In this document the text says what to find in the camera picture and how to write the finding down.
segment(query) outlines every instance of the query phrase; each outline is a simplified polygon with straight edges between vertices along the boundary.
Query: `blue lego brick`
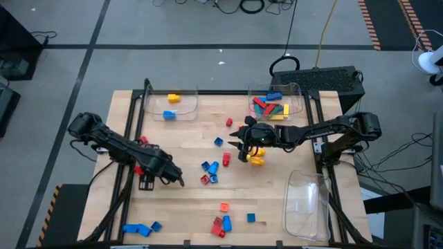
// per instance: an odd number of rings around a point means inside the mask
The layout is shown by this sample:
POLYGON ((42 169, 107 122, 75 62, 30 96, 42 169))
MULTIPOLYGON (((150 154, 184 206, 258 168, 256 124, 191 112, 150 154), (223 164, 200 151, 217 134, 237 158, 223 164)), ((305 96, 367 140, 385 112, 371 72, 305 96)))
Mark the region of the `blue lego brick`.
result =
POLYGON ((207 171, 209 169, 209 167, 210 167, 210 164, 208 162, 204 162, 204 163, 201 164, 201 166, 203 167, 203 169, 205 171, 207 171))
POLYGON ((136 224, 126 224, 126 225, 123 226, 123 232, 137 233, 138 232, 138 225, 136 225, 136 224))
POLYGON ((217 175, 210 176, 210 182, 211 183, 218 183, 219 179, 217 178, 217 175))
POLYGON ((268 100, 281 100, 281 99, 283 99, 283 94, 282 93, 268 93, 268 94, 266 94, 266 98, 268 100))
POLYGON ((175 120, 175 113, 172 111, 164 111, 163 118, 165 120, 175 120))
POLYGON ((151 228, 153 229, 153 231, 158 232, 161 229, 161 224, 157 221, 155 221, 152 225, 151 228))
POLYGON ((255 222, 255 214, 248 214, 248 222, 255 222))
POLYGON ((223 144, 223 139, 221 138, 216 138, 214 141, 215 145, 217 145, 218 147, 220 147, 223 144))
POLYGON ((229 231, 232 231, 232 229, 233 229, 233 226, 230 223, 229 215, 223 216, 223 230, 225 232, 229 232, 229 231))
POLYGON ((151 234, 151 231, 151 228, 147 227, 146 225, 138 224, 138 233, 144 237, 148 237, 151 234))
POLYGON ((219 169, 219 163, 218 162, 213 162, 208 169, 208 172, 211 176, 214 176, 217 174, 217 170, 219 169))

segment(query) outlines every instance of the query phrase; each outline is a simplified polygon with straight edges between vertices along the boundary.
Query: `blue block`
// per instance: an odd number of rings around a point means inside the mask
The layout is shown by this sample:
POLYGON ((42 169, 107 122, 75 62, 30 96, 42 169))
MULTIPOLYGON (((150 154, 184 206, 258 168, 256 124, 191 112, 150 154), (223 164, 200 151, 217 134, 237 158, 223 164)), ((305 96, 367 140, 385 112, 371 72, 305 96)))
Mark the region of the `blue block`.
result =
POLYGON ((138 233, 144 237, 148 237, 151 234, 151 231, 151 228, 147 227, 146 225, 138 224, 138 233))
POLYGON ((219 179, 217 178, 217 175, 210 176, 210 182, 211 183, 218 183, 219 179))
POLYGON ((248 214, 248 222, 255 222, 255 214, 248 214))
POLYGON ((137 233, 138 232, 138 225, 126 224, 123 226, 123 232, 137 233))
POLYGON ((266 95, 266 98, 268 100, 281 100, 281 99, 283 99, 283 94, 282 93, 268 93, 266 95))
POLYGON ((157 221, 155 221, 152 225, 151 228, 153 229, 153 231, 158 232, 161 229, 161 224, 157 221))
POLYGON ((207 171, 207 170, 209 169, 209 167, 210 167, 210 165, 209 165, 208 162, 204 162, 204 163, 202 163, 201 166, 203 167, 203 169, 204 169, 205 171, 207 171))
POLYGON ((223 144, 223 139, 221 138, 216 138, 214 141, 215 145, 217 145, 218 147, 220 147, 223 144))
POLYGON ((214 176, 217 174, 217 170, 219 169, 219 163, 218 162, 213 162, 208 169, 208 172, 211 176, 214 176))
POLYGON ((164 111, 163 118, 165 120, 175 120, 175 113, 172 111, 164 111))
POLYGON ((230 223, 229 215, 223 216, 223 230, 225 232, 229 232, 229 231, 232 231, 232 229, 233 229, 233 226, 230 223))

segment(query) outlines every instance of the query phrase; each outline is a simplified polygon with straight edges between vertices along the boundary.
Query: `red block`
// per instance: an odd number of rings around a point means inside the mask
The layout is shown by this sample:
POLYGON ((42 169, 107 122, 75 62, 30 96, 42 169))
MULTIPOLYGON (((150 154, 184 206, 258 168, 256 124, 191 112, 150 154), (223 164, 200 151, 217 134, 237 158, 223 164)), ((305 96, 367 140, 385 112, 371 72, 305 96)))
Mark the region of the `red block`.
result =
POLYGON ((230 127, 231 125, 233 125, 233 119, 232 118, 228 118, 228 120, 226 121, 226 126, 230 127))
POLYGON ((134 172, 136 172, 139 176, 142 176, 145 174, 145 172, 143 172, 143 170, 139 166, 135 166, 134 172))
POLYGON ((266 104, 263 101, 259 100, 257 97, 253 98, 252 101, 258 104, 260 107, 266 108, 266 104))
POLYGON ((230 153, 223 153, 223 166, 227 167, 230 161, 230 153))
POLYGON ((219 228, 221 228, 223 226, 223 219, 220 217, 215 217, 214 220, 214 225, 218 226, 219 228))
POLYGON ((145 136, 141 136, 139 138, 142 145, 147 145, 149 142, 147 141, 147 138, 145 136))
POLYGON ((263 111, 263 115, 268 115, 272 112, 272 110, 274 109, 275 105, 270 104, 264 111, 263 111))
POLYGON ((222 228, 217 225, 214 225, 213 228, 210 230, 211 233, 217 236, 219 236, 222 231, 223 231, 222 228))
POLYGON ((207 175, 204 175, 200 178, 201 182, 206 185, 209 183, 209 177, 207 175))

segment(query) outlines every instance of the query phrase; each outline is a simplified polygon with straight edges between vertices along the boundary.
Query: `blue blocks in bin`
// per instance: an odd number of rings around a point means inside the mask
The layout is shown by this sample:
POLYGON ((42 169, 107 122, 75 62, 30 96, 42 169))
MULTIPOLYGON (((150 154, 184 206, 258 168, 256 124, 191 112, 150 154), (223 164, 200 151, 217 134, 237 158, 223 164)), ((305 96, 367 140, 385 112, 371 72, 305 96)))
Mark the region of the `blue blocks in bin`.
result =
POLYGON ((247 214, 247 215, 249 223, 255 222, 255 214, 247 214))
POLYGON ((144 237, 148 237, 151 234, 151 231, 151 228, 147 227, 146 225, 138 224, 138 233, 144 237))
POLYGON ((126 224, 126 225, 123 226, 123 232, 137 233, 138 232, 138 225, 126 224))
POLYGON ((163 118, 165 120, 175 120, 175 113, 172 111, 164 111, 163 118))
POLYGON ((268 93, 268 94, 266 94, 266 98, 268 100, 281 100, 281 99, 283 99, 283 94, 282 93, 268 93))
POLYGON ((217 174, 217 170, 219 169, 219 163, 218 162, 213 162, 208 169, 208 172, 211 176, 214 176, 217 174))
POLYGON ((232 224, 230 223, 229 215, 223 216, 223 230, 225 232, 229 232, 233 229, 232 224))
POLYGON ((161 224, 160 224, 159 222, 155 221, 155 222, 151 225, 151 228, 152 228, 155 232, 158 232, 158 231, 160 231, 160 229, 161 229, 161 224))
POLYGON ((204 162, 201 164, 201 166, 203 167, 204 171, 207 171, 210 167, 210 164, 208 162, 204 162))
POLYGON ((215 145, 217 145, 218 147, 220 147, 223 144, 223 139, 221 138, 216 138, 214 141, 215 145))
POLYGON ((211 182, 211 183, 218 183, 218 182, 219 182, 219 179, 217 178, 216 175, 214 175, 214 176, 210 176, 210 182, 211 182))

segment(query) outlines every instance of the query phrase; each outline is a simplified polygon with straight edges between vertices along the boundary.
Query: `gray floor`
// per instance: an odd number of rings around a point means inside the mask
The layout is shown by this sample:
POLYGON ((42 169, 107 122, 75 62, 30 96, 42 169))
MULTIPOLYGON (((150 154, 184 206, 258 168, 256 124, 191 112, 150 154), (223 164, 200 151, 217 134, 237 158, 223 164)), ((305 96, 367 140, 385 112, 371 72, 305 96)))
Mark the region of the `gray floor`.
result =
MULTIPOLYGON (((103 0, 3 0, 3 5, 27 28, 55 30, 51 44, 88 44, 103 0)), ((221 0, 226 10, 236 1, 221 0)), ((300 0, 292 44, 317 44, 332 1, 300 0)), ((211 3, 189 1, 179 6, 167 0, 160 8, 149 0, 112 0, 98 44, 283 44, 291 12, 274 16, 223 15, 211 3)), ((370 37, 356 1, 339 0, 324 44, 370 45, 370 37)), ((289 50, 301 68, 314 66, 315 50, 289 50)), ((0 140, 0 241, 15 246, 44 171, 85 50, 45 50, 33 80, 12 82, 22 96, 8 132, 0 140)), ((246 89, 251 82, 269 83, 270 63, 282 50, 94 50, 74 106, 106 118, 112 92, 141 88, 148 77, 157 89, 175 86, 200 89, 246 89)), ((365 76, 362 111, 380 118, 383 136, 367 151, 372 162, 410 140, 414 132, 432 132, 433 112, 441 109, 442 92, 410 64, 409 52, 323 50, 320 67, 355 65, 365 76)), ((291 69, 292 64, 276 70, 291 69)), ((54 187, 59 183, 88 183, 93 164, 62 147, 33 226, 28 245, 35 245, 54 187)), ((413 166, 431 154, 429 148, 411 147, 381 168, 413 166)), ((429 166, 384 176, 406 189, 429 184, 429 166)), ((374 183, 362 179, 370 185, 374 183)))

